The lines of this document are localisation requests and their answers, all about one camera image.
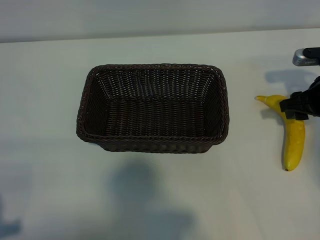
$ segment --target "basket rim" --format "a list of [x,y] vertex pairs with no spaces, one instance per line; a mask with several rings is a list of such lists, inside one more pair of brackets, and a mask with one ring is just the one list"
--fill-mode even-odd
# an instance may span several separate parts
[[[90,95],[91,83],[94,79],[94,76],[101,70],[146,70],[146,69],[171,69],[171,68],[182,68],[182,69],[192,69],[195,68],[205,69],[212,72],[215,77],[219,79],[219,82],[222,84],[222,91],[225,91],[224,97],[222,97],[222,112],[226,113],[223,115],[223,124],[221,129],[220,136],[136,136],[136,135],[96,135],[88,133],[84,126],[85,112],[88,105],[88,97]],[[78,110],[77,120],[76,120],[76,134],[77,136],[85,142],[89,143],[105,143],[105,142],[155,142],[155,143],[184,143],[184,144],[220,144],[222,143],[227,135],[229,130],[229,106],[228,106],[228,95],[226,81],[222,71],[212,65],[205,64],[179,64],[179,63],[152,63],[152,64],[107,64],[99,65],[94,67],[89,74],[87,75],[85,85],[82,92],[82,97],[80,101],[80,107]]]

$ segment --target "white table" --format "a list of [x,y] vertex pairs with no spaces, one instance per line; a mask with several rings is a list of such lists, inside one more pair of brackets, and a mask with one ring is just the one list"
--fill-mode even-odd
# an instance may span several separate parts
[[[0,44],[2,223],[21,222],[11,239],[319,239],[320,118],[285,172],[284,127],[254,100],[306,90],[320,69],[292,57],[319,39],[299,29]],[[150,63],[223,71],[225,142],[196,155],[117,153],[76,136],[91,68]]]

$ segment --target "white wall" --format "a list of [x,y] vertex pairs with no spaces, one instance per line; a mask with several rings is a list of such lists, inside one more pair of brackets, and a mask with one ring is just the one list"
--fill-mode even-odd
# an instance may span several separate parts
[[1,0],[0,42],[320,27],[319,0]]

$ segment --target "woven texture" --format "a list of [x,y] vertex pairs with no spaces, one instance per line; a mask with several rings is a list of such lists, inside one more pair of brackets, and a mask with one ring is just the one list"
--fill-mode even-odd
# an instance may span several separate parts
[[87,76],[76,133],[112,152],[204,153],[228,125],[226,82],[214,66],[103,65]]

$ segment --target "yellow banana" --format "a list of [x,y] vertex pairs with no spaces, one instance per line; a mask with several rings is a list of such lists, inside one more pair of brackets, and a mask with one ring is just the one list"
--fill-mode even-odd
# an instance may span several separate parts
[[286,171],[295,169],[302,157],[305,144],[305,123],[295,119],[287,119],[286,114],[280,110],[280,102],[287,99],[282,95],[256,96],[256,100],[275,110],[282,117],[285,124],[285,143],[283,162]]

